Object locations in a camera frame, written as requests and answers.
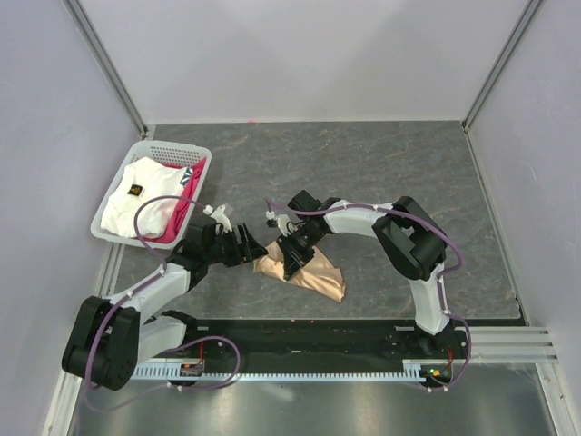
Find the peach satin napkin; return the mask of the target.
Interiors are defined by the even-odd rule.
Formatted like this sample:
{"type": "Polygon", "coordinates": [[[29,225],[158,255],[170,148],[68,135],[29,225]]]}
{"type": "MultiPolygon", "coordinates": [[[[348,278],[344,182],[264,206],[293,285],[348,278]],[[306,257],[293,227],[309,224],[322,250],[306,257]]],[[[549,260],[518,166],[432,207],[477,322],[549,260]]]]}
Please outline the peach satin napkin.
{"type": "Polygon", "coordinates": [[[267,247],[267,254],[253,262],[253,271],[300,288],[312,290],[341,303],[345,296],[346,284],[339,268],[320,251],[314,248],[314,257],[289,280],[283,277],[283,255],[276,242],[267,247]]]}

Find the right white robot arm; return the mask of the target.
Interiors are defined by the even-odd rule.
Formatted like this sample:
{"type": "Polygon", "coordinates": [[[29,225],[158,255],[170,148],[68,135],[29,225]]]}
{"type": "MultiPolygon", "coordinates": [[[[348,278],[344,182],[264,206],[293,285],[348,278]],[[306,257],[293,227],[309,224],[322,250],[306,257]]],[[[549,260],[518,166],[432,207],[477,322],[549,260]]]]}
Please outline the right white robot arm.
{"type": "Polygon", "coordinates": [[[321,202],[303,190],[286,209],[296,215],[296,223],[273,204],[266,212],[267,224],[281,232],[277,244],[286,281],[314,259],[314,247],[325,235],[373,238],[409,281],[420,328],[415,337],[418,351],[433,358],[447,349],[448,307],[438,291],[438,275],[446,260],[445,234],[414,199],[403,196],[395,203],[359,204],[331,197],[321,202]]]}

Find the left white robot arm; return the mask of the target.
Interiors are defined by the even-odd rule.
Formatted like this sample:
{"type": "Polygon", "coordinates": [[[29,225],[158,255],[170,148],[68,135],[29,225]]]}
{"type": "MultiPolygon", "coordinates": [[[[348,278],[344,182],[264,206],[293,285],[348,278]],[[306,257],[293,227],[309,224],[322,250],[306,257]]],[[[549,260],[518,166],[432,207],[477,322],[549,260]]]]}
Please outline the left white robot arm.
{"type": "Polygon", "coordinates": [[[214,264],[236,267],[267,252],[243,223],[230,231],[212,218],[190,224],[152,274],[110,298],[83,301],[64,348],[62,369],[93,386],[118,391],[140,363],[162,352],[192,356],[200,343],[191,329],[195,320],[176,311],[157,312],[191,291],[214,264]]]}

